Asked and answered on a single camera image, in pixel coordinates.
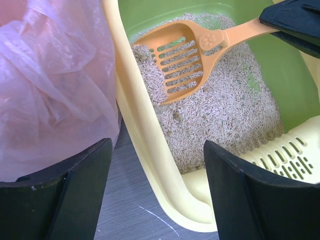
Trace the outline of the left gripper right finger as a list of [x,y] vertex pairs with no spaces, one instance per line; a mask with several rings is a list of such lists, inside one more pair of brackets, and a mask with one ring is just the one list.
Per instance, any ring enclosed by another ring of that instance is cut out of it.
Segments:
[[319,239],[319,184],[274,174],[209,140],[203,154],[221,240]]

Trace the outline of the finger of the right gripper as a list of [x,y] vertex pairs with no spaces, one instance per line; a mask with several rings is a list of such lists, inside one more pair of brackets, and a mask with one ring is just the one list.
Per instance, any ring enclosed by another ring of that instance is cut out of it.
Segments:
[[320,1],[284,0],[266,7],[259,21],[273,36],[314,58],[320,57]]

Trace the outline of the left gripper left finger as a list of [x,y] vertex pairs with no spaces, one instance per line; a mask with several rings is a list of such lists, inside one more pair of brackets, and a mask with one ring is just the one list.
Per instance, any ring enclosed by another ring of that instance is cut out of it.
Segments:
[[3,240],[92,240],[113,143],[104,138],[47,168],[0,184]]

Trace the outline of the yellow green litter box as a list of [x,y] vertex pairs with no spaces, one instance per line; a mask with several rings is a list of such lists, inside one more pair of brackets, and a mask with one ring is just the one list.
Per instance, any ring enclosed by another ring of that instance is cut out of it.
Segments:
[[[131,52],[132,35],[189,13],[223,13],[237,24],[260,15],[270,0],[105,0],[103,10],[114,42],[116,100],[144,173],[167,216],[183,228],[217,230],[204,169],[180,174],[157,121]],[[320,61],[273,36],[249,41],[262,77],[290,130],[320,112]]]

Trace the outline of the orange litter scoop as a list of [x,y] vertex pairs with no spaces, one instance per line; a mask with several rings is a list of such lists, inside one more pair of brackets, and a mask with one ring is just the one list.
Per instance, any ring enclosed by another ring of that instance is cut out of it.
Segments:
[[234,46],[276,32],[254,18],[243,24],[210,30],[191,20],[177,20],[154,28],[135,41],[147,46],[164,73],[165,104],[196,92],[208,80],[219,59]]

